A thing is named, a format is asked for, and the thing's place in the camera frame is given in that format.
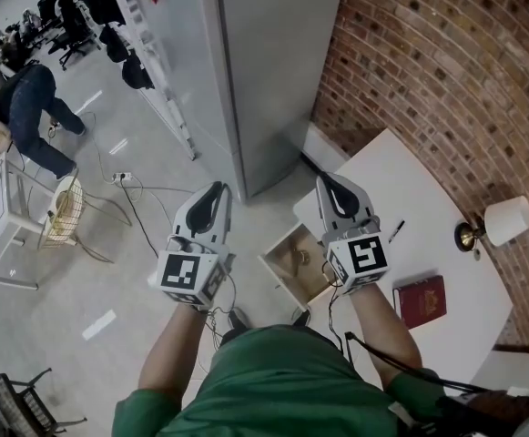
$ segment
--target power strip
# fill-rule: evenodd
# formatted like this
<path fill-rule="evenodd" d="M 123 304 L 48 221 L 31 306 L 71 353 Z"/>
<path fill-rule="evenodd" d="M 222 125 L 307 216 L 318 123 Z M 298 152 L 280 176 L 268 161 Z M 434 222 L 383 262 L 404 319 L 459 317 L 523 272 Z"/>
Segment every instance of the power strip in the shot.
<path fill-rule="evenodd" d="M 116 184 L 119 185 L 120 181 L 121 181 L 121 178 L 122 178 L 123 182 L 132 181 L 133 180 L 133 174 L 129 173 L 129 172 L 126 172 L 126 171 L 119 171 L 117 173 L 113 173 L 112 174 L 112 182 L 113 183 L 116 183 Z"/>

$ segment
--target open drawer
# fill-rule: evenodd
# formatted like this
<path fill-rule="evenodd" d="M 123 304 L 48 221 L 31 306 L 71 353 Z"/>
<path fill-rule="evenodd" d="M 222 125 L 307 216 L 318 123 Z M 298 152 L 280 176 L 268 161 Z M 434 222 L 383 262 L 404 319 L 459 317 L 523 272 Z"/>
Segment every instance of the open drawer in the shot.
<path fill-rule="evenodd" d="M 307 310 L 313 301 L 332 289 L 321 271 L 325 261 L 322 252 L 322 246 L 300 223 L 259 256 L 259 259 L 274 281 L 289 293 L 302 310 Z M 329 264 L 325 266 L 325 273 L 329 279 L 334 279 Z"/>

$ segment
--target red brick wall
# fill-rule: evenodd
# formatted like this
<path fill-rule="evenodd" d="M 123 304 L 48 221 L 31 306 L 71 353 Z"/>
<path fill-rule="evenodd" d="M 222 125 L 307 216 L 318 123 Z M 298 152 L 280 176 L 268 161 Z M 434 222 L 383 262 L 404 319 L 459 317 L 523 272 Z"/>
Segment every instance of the red brick wall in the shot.
<path fill-rule="evenodd" d="M 390 128 L 467 215 L 529 198 L 529 0 L 341 0 L 313 120 L 350 155 Z M 529 231 L 485 246 L 529 346 Z"/>

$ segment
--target white table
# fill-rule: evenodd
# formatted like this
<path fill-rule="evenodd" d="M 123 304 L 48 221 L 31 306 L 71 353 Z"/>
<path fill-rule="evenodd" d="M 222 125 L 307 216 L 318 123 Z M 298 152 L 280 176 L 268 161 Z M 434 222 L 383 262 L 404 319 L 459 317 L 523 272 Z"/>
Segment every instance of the white table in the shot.
<path fill-rule="evenodd" d="M 36 190 L 40 190 L 49 197 L 54 196 L 54 192 L 44 186 L 36 179 L 30 177 L 22 170 L 17 168 L 15 165 L 7 162 L 5 159 L 5 153 L 0 156 L 0 259 L 5 254 L 9 244 L 23 245 L 24 242 L 17 239 L 15 235 L 19 229 L 27 229 L 34 233 L 40 234 L 43 225 L 32 220 L 29 217 L 25 203 L 25 192 L 23 187 L 23 181 L 29 181 Z M 17 180 L 17 197 L 19 198 L 19 206 L 13 206 L 11 197 L 11 178 Z M 6 279 L 0 277 L 0 285 L 6 285 L 16 288 L 22 288 L 26 290 L 37 290 L 37 285 L 32 282 Z"/>
<path fill-rule="evenodd" d="M 386 237 L 405 220 L 390 247 L 392 269 L 379 281 L 391 304 L 394 283 L 444 276 L 447 314 L 411 333 L 425 367 L 441 377 L 470 382 L 513 306 L 486 250 L 479 245 L 477 262 L 472 253 L 456 248 L 454 227 L 463 215 L 391 131 L 382 132 L 336 173 L 367 191 Z M 294 206 L 294 213 L 320 240 L 325 229 L 314 190 Z"/>

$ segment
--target table lamp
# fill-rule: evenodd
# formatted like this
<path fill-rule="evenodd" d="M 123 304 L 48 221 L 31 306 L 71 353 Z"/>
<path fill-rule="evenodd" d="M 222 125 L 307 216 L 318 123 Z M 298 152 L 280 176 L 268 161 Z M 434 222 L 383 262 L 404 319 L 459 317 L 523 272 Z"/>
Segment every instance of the table lamp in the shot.
<path fill-rule="evenodd" d="M 484 212 L 484 219 L 475 216 L 475 227 L 461 222 L 454 230 L 454 242 L 459 250 L 473 250 L 477 239 L 485 234 L 493 246 L 501 246 L 529 229 L 529 201 L 525 196 L 492 204 Z"/>

